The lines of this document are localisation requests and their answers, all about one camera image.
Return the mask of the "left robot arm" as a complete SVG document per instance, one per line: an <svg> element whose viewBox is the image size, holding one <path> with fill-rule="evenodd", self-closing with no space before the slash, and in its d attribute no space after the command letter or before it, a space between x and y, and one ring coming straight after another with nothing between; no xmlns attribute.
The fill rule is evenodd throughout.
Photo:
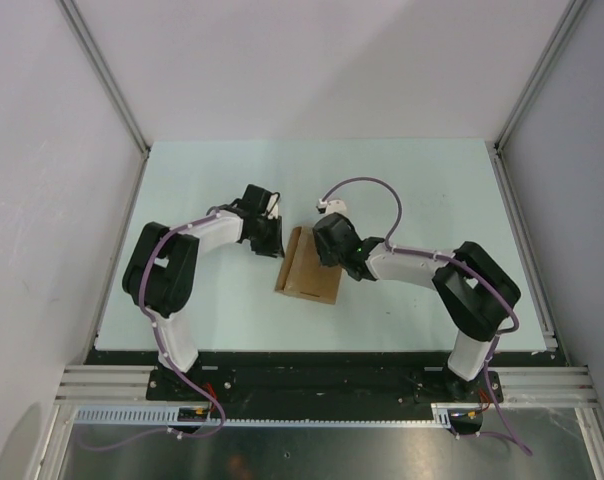
<svg viewBox="0 0 604 480"><path fill-rule="evenodd" d="M181 399L203 387L202 374L192 368L198 349L188 322L178 317L191 297L198 258L243 242L258 256L283 257L280 198L250 184L242 197L210 207L200 219L173 228L150 222L140 233L122 288L149 318L160 362L173 369L167 385Z"/></svg>

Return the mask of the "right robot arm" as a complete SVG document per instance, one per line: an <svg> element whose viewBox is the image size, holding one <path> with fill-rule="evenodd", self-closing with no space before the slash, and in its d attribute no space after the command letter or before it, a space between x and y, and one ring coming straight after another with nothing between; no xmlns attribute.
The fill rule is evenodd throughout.
<svg viewBox="0 0 604 480"><path fill-rule="evenodd" d="M479 389L481 370L498 337L519 328L514 307L521 290L479 244L452 251L393 247L381 237L362 239L341 213L312 228L320 263L339 266L356 281L397 281L432 289L458 333L443 376L445 393L466 401Z"/></svg>

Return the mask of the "brown cardboard express box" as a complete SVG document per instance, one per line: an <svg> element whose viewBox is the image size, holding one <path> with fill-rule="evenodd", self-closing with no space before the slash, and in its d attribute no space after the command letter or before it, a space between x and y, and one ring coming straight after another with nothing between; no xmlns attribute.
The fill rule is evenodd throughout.
<svg viewBox="0 0 604 480"><path fill-rule="evenodd" d="M295 227L290 235L275 291L286 296L335 305L342 269L320 262L309 227Z"/></svg>

